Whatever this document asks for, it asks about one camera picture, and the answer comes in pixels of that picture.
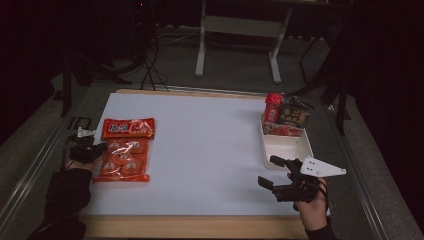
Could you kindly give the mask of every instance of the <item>red snack package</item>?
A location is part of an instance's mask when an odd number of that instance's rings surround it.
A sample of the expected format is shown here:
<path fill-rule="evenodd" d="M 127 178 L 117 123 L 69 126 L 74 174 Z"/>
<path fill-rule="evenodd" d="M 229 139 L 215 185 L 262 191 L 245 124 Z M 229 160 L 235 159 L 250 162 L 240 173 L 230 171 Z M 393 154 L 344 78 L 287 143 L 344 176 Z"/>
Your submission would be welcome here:
<path fill-rule="evenodd" d="M 268 93 L 265 99 L 264 122 L 275 123 L 277 121 L 282 99 L 283 95 L 280 93 Z"/>
<path fill-rule="evenodd" d="M 147 153 L 149 149 L 149 139 L 131 138 L 127 139 L 127 144 L 131 144 L 130 153 Z"/>
<path fill-rule="evenodd" d="M 113 161 L 112 155 L 105 154 L 100 171 L 100 174 L 104 176 L 119 175 L 119 164 Z"/>
<path fill-rule="evenodd" d="M 135 155 L 134 158 L 121 166 L 121 175 L 123 177 L 142 175 L 146 171 L 146 158 L 141 155 Z"/>
<path fill-rule="evenodd" d="M 277 124 L 289 125 L 302 129 L 308 122 L 309 115 L 314 111 L 314 107 L 301 101 L 296 96 L 285 96 L 280 105 L 280 116 Z"/>
<path fill-rule="evenodd" d="M 116 120 L 106 118 L 103 122 L 102 140 L 108 138 L 153 138 L 155 134 L 155 119 Z"/>
<path fill-rule="evenodd" d="M 108 144 L 125 146 L 104 154 L 99 174 L 93 181 L 149 181 L 146 173 L 149 141 L 148 138 L 108 139 Z"/>
<path fill-rule="evenodd" d="M 107 151 L 109 153 L 126 146 L 127 139 L 125 138 L 110 138 L 107 139 Z"/>

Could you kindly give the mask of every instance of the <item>orange snack bag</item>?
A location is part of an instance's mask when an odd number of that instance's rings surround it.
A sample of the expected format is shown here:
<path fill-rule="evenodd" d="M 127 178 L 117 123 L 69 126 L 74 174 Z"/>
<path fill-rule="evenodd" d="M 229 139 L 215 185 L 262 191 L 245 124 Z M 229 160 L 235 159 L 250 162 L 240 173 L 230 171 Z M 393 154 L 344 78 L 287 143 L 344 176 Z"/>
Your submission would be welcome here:
<path fill-rule="evenodd" d="M 127 144 L 133 144 L 130 153 L 147 153 L 149 149 L 149 139 L 147 138 L 131 138 Z"/>
<path fill-rule="evenodd" d="M 149 141 L 149 138 L 107 139 L 108 151 L 93 181 L 149 181 L 150 177 L 146 173 Z"/>
<path fill-rule="evenodd" d="M 116 120 L 106 118 L 103 122 L 102 140 L 108 138 L 153 138 L 155 119 Z"/>
<path fill-rule="evenodd" d="M 125 138 L 109 138 L 107 139 L 107 151 L 109 153 L 116 151 L 126 146 L 127 139 Z"/>

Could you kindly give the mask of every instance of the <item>white bracket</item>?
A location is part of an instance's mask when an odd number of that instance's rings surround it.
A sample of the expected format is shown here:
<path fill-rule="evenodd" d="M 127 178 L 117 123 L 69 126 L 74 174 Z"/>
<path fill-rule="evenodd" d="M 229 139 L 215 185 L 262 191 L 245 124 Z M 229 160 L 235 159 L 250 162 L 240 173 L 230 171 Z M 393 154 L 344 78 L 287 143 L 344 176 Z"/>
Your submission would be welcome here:
<path fill-rule="evenodd" d="M 313 157 L 307 156 L 300 173 L 314 177 L 329 177 L 346 174 L 346 169 L 333 166 Z"/>
<path fill-rule="evenodd" d="M 81 127 L 78 128 L 78 133 L 77 136 L 79 138 L 81 137 L 87 137 L 87 136 L 94 136 L 96 134 L 96 130 L 94 131 L 89 131 L 89 130 L 84 130 Z"/>

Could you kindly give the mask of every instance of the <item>white tray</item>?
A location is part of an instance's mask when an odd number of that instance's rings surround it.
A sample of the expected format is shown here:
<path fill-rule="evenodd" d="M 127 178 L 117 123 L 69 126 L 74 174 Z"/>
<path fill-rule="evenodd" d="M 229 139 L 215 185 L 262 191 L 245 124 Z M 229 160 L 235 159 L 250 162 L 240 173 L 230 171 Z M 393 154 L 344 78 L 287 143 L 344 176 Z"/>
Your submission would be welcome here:
<path fill-rule="evenodd" d="M 259 128 L 262 136 L 262 147 L 266 168 L 273 170 L 288 170 L 286 167 L 282 168 L 270 162 L 269 159 L 272 155 L 287 160 L 294 160 L 298 158 L 302 162 L 307 156 L 313 157 L 311 145 L 309 144 L 309 139 L 308 135 L 306 134 L 306 130 L 303 131 L 300 137 L 288 137 L 264 135 L 262 121 L 260 121 Z"/>

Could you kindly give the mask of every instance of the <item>robotic hand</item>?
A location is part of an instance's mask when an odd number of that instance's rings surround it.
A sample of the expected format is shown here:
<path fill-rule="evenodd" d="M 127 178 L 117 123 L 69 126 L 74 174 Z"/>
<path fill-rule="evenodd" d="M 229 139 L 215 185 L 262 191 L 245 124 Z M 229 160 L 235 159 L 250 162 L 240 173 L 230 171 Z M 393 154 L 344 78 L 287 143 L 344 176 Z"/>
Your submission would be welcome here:
<path fill-rule="evenodd" d="M 302 162 L 299 159 L 285 160 L 277 156 L 271 156 L 270 161 L 280 167 L 287 166 L 291 171 L 290 179 L 292 184 L 274 186 L 268 179 L 258 176 L 258 184 L 277 197 L 278 202 L 304 201 L 311 202 L 320 189 L 318 178 L 302 174 L 300 172 Z"/>
<path fill-rule="evenodd" d="M 258 184 L 271 192 L 277 197 L 278 202 L 304 201 L 311 202 L 315 199 L 318 191 L 326 198 L 328 207 L 327 191 L 321 188 L 326 187 L 318 177 L 328 177 L 346 174 L 346 169 L 338 168 L 328 163 L 322 162 L 312 157 L 307 157 L 302 163 L 299 159 L 285 160 L 277 156 L 271 156 L 270 162 L 277 166 L 290 170 L 290 185 L 274 186 L 274 183 L 268 179 L 258 176 Z"/>
<path fill-rule="evenodd" d="M 62 170 L 65 168 L 66 151 L 68 149 L 69 142 L 76 143 L 75 146 L 70 147 L 69 149 L 69 158 L 82 164 L 93 162 L 100 157 L 105 150 L 107 150 L 106 143 L 93 145 L 95 133 L 96 131 L 88 131 L 79 128 L 77 134 L 73 134 L 68 137 L 63 149 Z"/>

